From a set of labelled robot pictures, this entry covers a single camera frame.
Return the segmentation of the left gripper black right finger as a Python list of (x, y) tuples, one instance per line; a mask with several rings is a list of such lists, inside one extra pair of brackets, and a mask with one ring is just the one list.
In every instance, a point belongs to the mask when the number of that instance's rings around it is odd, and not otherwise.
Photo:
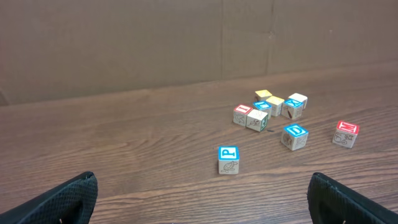
[(316, 224), (397, 224), (395, 212), (320, 172), (310, 179), (307, 200)]

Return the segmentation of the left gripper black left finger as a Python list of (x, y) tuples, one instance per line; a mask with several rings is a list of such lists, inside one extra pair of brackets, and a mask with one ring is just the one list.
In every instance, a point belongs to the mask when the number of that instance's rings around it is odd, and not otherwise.
[(88, 224), (98, 197), (98, 181), (86, 171), (1, 214), (1, 224)]

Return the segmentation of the red M wooden block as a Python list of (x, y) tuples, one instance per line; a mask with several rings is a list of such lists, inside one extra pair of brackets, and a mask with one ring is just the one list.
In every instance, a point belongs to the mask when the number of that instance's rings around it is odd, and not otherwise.
[(359, 128), (358, 124), (338, 121), (332, 143), (351, 149), (359, 134)]

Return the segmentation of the blue D wooden block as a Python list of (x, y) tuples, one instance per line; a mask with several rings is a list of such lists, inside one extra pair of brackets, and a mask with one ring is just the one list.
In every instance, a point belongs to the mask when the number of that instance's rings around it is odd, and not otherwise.
[(291, 151), (295, 151), (305, 147), (308, 134), (308, 130), (294, 123), (283, 128), (280, 141)]

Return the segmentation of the plain K wooden block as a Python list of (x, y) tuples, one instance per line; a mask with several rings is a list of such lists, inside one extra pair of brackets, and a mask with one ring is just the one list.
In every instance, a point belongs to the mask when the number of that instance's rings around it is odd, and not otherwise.
[(289, 96), (289, 99), (293, 99), (293, 100), (303, 103), (303, 109), (305, 109), (307, 107), (308, 97), (305, 95), (302, 95), (300, 93), (294, 93)]

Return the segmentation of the blue P wooden block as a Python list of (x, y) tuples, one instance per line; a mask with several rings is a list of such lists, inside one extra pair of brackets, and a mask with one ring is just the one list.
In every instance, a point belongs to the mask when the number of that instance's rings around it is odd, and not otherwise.
[(218, 171), (222, 175), (239, 173), (239, 148), (237, 146), (218, 147)]

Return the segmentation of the blue X wooden block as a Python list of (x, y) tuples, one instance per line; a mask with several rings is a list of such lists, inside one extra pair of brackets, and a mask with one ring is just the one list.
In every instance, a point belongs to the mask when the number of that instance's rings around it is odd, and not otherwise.
[(282, 104), (281, 115), (289, 119), (297, 119), (301, 117), (303, 112), (303, 103), (297, 100), (288, 99)]

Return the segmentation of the plain W wooden block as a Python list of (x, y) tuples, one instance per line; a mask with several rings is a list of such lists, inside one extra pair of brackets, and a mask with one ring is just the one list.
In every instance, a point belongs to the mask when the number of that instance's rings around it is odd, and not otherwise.
[(261, 132), (267, 126), (268, 113), (253, 109), (246, 119), (246, 127), (257, 132)]

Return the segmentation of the yellow C wooden block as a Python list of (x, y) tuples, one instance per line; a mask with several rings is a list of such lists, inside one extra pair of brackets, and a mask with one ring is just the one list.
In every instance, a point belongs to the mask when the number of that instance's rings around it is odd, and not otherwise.
[(271, 96), (266, 101), (272, 106), (271, 115), (279, 116), (282, 111), (282, 105), (283, 105), (284, 99), (276, 97), (276, 96)]

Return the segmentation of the blue L wooden block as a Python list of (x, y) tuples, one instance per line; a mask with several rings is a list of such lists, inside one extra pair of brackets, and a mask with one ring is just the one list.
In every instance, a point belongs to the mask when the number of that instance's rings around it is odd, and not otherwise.
[(271, 118), (272, 113), (272, 105), (267, 101), (257, 101), (253, 103), (254, 109), (263, 111), (268, 114), (268, 119)]

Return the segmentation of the yellow G wooden block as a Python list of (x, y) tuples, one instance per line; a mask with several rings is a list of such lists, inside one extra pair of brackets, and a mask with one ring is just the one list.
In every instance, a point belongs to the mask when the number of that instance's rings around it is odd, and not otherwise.
[(268, 90), (255, 91), (255, 101), (266, 101), (272, 96), (272, 93)]

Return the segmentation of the red I wooden block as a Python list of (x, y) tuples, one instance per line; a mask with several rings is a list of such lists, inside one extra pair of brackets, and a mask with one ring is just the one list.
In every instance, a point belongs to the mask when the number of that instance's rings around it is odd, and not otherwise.
[(246, 105), (238, 105), (233, 110), (233, 122), (241, 126), (246, 126), (247, 116), (253, 110), (252, 107)]

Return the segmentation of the cardboard back panel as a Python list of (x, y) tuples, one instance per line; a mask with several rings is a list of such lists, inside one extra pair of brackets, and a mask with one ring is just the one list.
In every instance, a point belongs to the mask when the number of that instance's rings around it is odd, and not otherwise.
[(3, 106), (396, 59), (396, 1), (1, 2)]

